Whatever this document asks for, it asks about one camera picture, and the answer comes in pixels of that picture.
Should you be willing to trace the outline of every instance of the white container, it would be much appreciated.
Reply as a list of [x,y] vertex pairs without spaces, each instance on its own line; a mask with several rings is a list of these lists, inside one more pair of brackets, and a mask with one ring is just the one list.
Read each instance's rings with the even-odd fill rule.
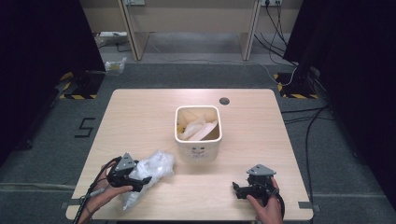
[[[200,118],[206,122],[218,121],[216,127],[200,141],[182,140],[179,134],[183,133],[187,125]],[[180,157],[188,163],[206,163],[213,161],[219,152],[222,138],[219,110],[213,105],[185,105],[176,111],[175,139],[177,141]]]

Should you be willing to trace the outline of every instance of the white box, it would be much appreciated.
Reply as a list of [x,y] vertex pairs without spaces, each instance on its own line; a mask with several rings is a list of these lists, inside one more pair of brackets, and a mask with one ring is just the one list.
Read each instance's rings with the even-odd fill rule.
[[[200,118],[206,122],[218,121],[218,125],[200,141],[188,141],[179,139],[187,125]],[[177,141],[180,157],[188,163],[206,163],[213,161],[219,152],[219,144],[222,138],[221,121],[219,110],[213,105],[185,105],[176,111],[175,139]]]

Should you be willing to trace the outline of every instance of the human hand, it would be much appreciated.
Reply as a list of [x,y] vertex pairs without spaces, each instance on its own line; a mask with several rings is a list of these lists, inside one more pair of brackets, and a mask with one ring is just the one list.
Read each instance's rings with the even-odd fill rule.
[[[275,188],[279,189],[277,183],[273,177],[271,177]],[[253,205],[256,210],[256,219],[262,224],[281,224],[283,223],[280,202],[277,200],[275,195],[271,195],[268,199],[268,203],[265,207],[262,207],[258,200],[253,196],[248,195],[247,200]]]
[[[115,162],[110,163],[107,169],[115,164]],[[85,208],[82,211],[79,224],[88,223],[92,215],[97,212],[102,206],[109,203],[117,195],[129,192],[133,189],[132,186],[122,186],[119,188],[112,187],[107,181],[106,174],[106,170],[104,170],[100,174],[96,182],[96,186],[93,188],[92,192],[96,192],[97,190],[100,190],[102,192],[99,191],[99,194],[91,196],[88,199],[88,202],[85,204]]]

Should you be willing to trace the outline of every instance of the wooden table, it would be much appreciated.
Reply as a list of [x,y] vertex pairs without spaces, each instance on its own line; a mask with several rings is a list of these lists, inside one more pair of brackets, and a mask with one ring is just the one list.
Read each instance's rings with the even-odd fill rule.
[[[228,105],[219,99],[227,97]],[[178,156],[175,114],[181,105],[214,105],[219,109],[223,137],[218,157],[193,166]],[[129,152],[142,160],[155,150],[172,153],[175,174],[161,179],[141,201],[122,211],[120,198],[102,207],[94,219],[106,220],[254,220],[247,200],[235,197],[232,182],[247,186],[246,170],[261,163],[275,178],[286,204],[285,220],[308,220],[312,209],[301,209],[308,197],[290,140],[271,90],[165,89],[116,90],[108,104],[73,199],[86,193],[100,167]],[[66,216],[73,219],[77,205]]]

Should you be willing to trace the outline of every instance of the power strip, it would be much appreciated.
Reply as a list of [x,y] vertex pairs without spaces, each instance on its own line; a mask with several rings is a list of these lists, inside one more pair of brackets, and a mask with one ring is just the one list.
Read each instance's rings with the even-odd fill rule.
[[[265,7],[265,1],[266,0],[262,0],[262,6],[263,7]],[[283,0],[269,0],[270,5],[268,5],[268,7],[282,6],[282,1]]]

